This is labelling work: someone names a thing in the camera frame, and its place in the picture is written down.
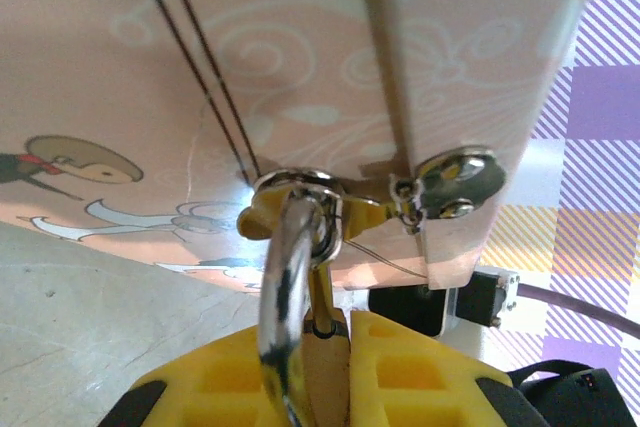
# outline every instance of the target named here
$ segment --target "black plastic part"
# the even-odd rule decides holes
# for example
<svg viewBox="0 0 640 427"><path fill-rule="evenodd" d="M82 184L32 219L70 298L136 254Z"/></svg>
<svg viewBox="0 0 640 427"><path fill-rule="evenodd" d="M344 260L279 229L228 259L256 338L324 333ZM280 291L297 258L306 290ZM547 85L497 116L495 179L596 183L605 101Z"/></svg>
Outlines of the black plastic part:
<svg viewBox="0 0 640 427"><path fill-rule="evenodd" d="M513 387L487 378L477 379L476 384L507 427L550 427L522 393Z"/></svg>
<svg viewBox="0 0 640 427"><path fill-rule="evenodd" d="M98 427L141 427L166 388L166 382L152 380L130 390L120 397Z"/></svg>
<svg viewBox="0 0 640 427"><path fill-rule="evenodd" d="M446 290L429 290L426 285L369 291L371 312L430 337L442 333L446 301Z"/></svg>
<svg viewBox="0 0 640 427"><path fill-rule="evenodd" d="M458 289L456 316L490 327L507 296L499 280L499 275L474 272L469 283Z"/></svg>
<svg viewBox="0 0 640 427"><path fill-rule="evenodd" d="M605 369L524 382L520 391L551 427L636 427Z"/></svg>

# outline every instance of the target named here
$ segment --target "white surface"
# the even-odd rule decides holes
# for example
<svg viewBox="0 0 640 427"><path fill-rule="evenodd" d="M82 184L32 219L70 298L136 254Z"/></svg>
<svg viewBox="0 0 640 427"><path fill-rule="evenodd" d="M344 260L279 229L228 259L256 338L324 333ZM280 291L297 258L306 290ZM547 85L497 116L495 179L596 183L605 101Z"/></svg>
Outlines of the white surface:
<svg viewBox="0 0 640 427"><path fill-rule="evenodd" d="M362 293L337 293L348 310ZM0 427L95 425L141 375L257 319L258 299L0 224ZM445 339L480 352L478 326Z"/></svg>

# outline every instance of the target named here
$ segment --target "cartoon character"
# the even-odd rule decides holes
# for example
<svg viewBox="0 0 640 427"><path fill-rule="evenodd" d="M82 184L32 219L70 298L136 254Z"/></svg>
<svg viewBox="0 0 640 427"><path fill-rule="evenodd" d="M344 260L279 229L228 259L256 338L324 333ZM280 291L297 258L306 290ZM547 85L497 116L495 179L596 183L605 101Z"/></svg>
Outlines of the cartoon character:
<svg viewBox="0 0 640 427"><path fill-rule="evenodd" d="M161 263L156 263L156 265L180 273L193 270L221 270L225 276L237 279L242 282L247 289L253 290L260 290L264 268L264 262L261 262L259 259L240 259L236 257L225 257L217 260L203 260L199 262L198 265Z"/></svg>
<svg viewBox="0 0 640 427"><path fill-rule="evenodd" d="M105 184L138 182L143 173L130 160L93 142L63 135L32 137L25 144L26 154L0 154L0 184L22 181L49 192L80 197L34 178L37 174L69 174Z"/></svg>
<svg viewBox="0 0 640 427"><path fill-rule="evenodd" d="M235 229L239 204L231 202L189 202L176 208L177 214L136 215L119 212L104 205L102 199L85 207L87 214L105 222L107 227L68 227L53 224L46 217L26 218L38 229L62 239L82 241L90 235L128 234L131 232L171 232L187 242L185 233L219 234Z"/></svg>

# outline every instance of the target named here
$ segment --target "purple cable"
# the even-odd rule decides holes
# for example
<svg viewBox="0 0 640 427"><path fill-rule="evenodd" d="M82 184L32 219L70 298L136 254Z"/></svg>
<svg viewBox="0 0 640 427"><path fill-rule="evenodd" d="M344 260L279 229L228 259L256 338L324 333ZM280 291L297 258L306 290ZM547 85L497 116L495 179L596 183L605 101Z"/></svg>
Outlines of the purple cable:
<svg viewBox="0 0 640 427"><path fill-rule="evenodd" d="M518 295L528 299L539 300L547 304L557 305L563 309L572 310L578 314L586 315L587 317L591 317L592 319L618 329L620 332L624 332L636 339L640 339L640 324L637 324L622 315L618 315L615 312L610 312L602 307L585 302L584 300L528 284L520 284L518 286Z"/></svg>

